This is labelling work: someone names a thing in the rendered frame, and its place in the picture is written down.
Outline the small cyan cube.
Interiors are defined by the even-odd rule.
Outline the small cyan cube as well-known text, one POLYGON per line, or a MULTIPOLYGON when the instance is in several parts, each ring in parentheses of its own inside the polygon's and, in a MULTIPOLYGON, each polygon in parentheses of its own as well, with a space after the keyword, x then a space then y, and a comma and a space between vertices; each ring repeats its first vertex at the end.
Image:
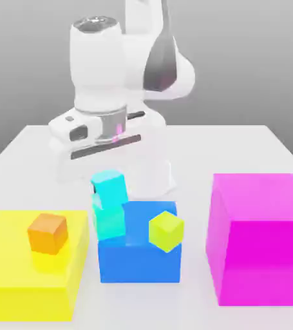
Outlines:
POLYGON ((91 176, 97 204, 102 209, 113 208, 128 201, 124 174, 118 170, 104 170, 91 176))

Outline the large magenta box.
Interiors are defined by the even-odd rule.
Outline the large magenta box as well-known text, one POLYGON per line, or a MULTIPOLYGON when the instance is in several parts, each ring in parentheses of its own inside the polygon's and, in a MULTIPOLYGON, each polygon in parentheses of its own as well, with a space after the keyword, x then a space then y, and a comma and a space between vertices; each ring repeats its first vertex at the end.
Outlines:
POLYGON ((293 174, 214 174, 205 251, 220 306, 293 306, 293 174))

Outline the small yellow-green cube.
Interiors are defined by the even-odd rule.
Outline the small yellow-green cube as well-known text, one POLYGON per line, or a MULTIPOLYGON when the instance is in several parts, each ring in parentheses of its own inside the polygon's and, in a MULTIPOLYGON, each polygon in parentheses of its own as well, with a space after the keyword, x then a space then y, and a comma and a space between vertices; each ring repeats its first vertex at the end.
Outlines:
POLYGON ((184 221, 163 211, 149 221, 149 242, 166 253, 172 251, 184 238, 184 221))

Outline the small orange cube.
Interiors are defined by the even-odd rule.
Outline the small orange cube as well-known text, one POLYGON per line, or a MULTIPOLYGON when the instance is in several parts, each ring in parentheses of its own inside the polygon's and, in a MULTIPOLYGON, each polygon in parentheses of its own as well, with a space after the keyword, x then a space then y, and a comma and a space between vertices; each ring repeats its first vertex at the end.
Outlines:
POLYGON ((40 213, 27 229, 31 250, 56 255, 68 239, 66 217, 40 213))

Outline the large yellow box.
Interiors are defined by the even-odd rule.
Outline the large yellow box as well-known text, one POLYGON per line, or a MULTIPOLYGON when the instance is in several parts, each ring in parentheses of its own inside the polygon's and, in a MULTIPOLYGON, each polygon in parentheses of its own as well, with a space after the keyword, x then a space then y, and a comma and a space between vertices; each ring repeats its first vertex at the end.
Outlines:
POLYGON ((87 211, 58 211, 68 240, 56 255, 33 252, 27 228, 39 211, 0 211, 0 322, 72 319, 90 239, 87 211))

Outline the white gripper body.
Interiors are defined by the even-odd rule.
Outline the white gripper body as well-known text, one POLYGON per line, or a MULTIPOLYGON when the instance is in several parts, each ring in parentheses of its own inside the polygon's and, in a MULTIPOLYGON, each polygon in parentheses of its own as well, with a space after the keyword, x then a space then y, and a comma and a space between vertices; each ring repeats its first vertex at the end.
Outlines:
POLYGON ((55 139, 55 178, 59 182, 69 182, 104 170, 124 171, 144 152, 146 142, 141 134, 94 145, 72 146, 55 139))

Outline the large blue box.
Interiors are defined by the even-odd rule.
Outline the large blue box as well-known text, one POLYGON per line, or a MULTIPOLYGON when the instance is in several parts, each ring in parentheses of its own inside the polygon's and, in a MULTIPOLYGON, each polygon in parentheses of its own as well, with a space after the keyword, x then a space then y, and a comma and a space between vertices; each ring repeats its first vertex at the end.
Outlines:
POLYGON ((149 242, 149 221, 167 211, 177 215, 174 201, 131 201, 123 205, 126 234, 98 242, 102 283, 178 283, 182 245, 165 252, 149 242))

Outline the small teal cube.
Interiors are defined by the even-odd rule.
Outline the small teal cube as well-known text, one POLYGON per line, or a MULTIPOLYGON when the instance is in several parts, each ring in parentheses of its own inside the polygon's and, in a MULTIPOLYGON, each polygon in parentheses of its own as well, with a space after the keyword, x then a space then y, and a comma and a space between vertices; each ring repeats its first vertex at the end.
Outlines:
POLYGON ((91 196, 93 210, 93 225, 97 232, 98 241, 120 237, 126 234, 124 210, 121 205, 101 208, 97 193, 91 196))

